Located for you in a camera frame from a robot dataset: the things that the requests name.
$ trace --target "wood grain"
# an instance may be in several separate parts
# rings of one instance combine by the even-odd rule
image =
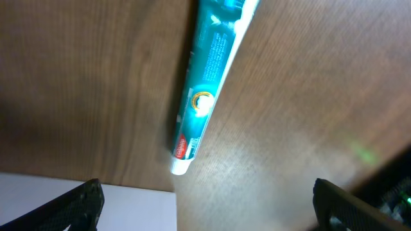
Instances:
[[[262,1],[197,159],[168,171],[191,1],[0,2],[0,171],[177,193],[179,230],[306,230],[411,140],[411,3]]]

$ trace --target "teal toothpaste tube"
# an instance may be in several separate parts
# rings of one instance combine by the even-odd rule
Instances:
[[[170,171],[186,173],[259,0],[200,0]]]

